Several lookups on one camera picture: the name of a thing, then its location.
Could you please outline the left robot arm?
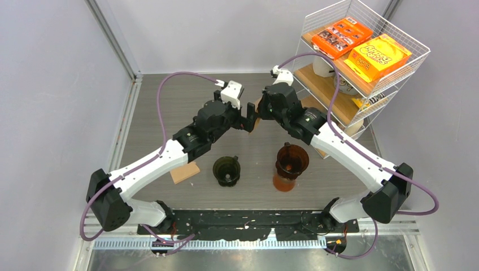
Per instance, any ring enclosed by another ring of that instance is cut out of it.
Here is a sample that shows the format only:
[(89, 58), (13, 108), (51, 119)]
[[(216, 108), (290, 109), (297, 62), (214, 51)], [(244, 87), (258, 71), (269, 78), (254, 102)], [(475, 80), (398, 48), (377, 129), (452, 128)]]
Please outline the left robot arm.
[(101, 230), (146, 224), (160, 234), (168, 233), (173, 218), (167, 215), (165, 205), (135, 200), (133, 196), (160, 176), (209, 152), (229, 129), (251, 132), (258, 118), (255, 104), (249, 102), (246, 116), (242, 116), (235, 101), (217, 90), (214, 98), (198, 110), (192, 123), (175, 133), (164, 146), (110, 173), (103, 169), (93, 172), (86, 193), (87, 209), (93, 212)]

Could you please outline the amber brown coffee dripper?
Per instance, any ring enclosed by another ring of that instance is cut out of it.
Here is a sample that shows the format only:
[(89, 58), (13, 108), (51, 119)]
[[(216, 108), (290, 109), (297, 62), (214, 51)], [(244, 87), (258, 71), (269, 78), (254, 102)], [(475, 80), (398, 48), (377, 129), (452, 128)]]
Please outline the amber brown coffee dripper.
[(296, 180), (307, 169), (309, 162), (304, 148), (285, 142), (277, 153), (275, 167), (280, 177)]

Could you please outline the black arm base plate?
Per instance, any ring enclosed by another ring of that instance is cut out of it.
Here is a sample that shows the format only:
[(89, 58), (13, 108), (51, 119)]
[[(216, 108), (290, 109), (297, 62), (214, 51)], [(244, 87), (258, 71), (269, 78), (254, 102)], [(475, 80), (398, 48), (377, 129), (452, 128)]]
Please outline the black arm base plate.
[(184, 239), (194, 235), (196, 241), (258, 241), (273, 231), (278, 241), (312, 241), (321, 235), (358, 233), (356, 220), (327, 226), (320, 211), (315, 210), (188, 210), (174, 209), (158, 226), (155, 234), (176, 235)]

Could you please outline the brown paper coffee filter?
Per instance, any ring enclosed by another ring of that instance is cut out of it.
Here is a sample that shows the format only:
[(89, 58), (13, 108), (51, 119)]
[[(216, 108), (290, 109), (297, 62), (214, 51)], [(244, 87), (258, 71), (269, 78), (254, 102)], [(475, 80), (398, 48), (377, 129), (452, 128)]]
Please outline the brown paper coffee filter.
[(258, 128), (259, 123), (260, 123), (260, 121), (261, 121), (261, 118), (259, 117), (259, 103), (260, 103), (261, 100), (262, 100), (262, 98), (260, 97), (260, 98), (258, 98), (258, 99), (254, 102), (254, 105), (255, 105), (255, 113), (256, 113), (256, 120), (255, 120), (255, 122), (254, 122), (254, 126), (253, 126), (253, 129), (252, 129), (252, 131), (250, 132), (250, 134), (253, 133), (253, 132), (255, 131), (255, 129)]

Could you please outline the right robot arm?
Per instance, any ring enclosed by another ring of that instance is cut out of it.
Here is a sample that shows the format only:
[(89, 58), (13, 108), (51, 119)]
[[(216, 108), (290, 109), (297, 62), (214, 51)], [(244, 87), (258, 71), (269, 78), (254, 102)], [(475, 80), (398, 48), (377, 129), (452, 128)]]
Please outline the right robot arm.
[(350, 198), (335, 198), (324, 209), (322, 222), (329, 231), (338, 231), (356, 218), (370, 217), (388, 224), (410, 194), (413, 169), (406, 163), (395, 166), (329, 124), (326, 114), (305, 107), (295, 89), (285, 82), (266, 86), (259, 102), (259, 117), (274, 120), (293, 138), (322, 150), (356, 175), (367, 190)]

